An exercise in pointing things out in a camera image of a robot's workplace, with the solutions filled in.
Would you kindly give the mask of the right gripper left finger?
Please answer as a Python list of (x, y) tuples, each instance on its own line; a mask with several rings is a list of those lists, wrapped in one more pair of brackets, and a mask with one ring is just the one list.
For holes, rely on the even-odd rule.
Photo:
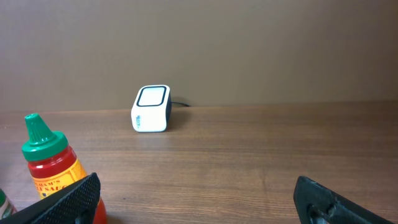
[(101, 183), (95, 172), (1, 220), (1, 224), (93, 224)]

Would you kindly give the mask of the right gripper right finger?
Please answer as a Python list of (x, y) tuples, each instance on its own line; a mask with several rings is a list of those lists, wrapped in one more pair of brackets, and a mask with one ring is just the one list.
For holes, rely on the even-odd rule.
[(294, 204), (301, 223), (392, 224), (306, 176), (297, 179)]

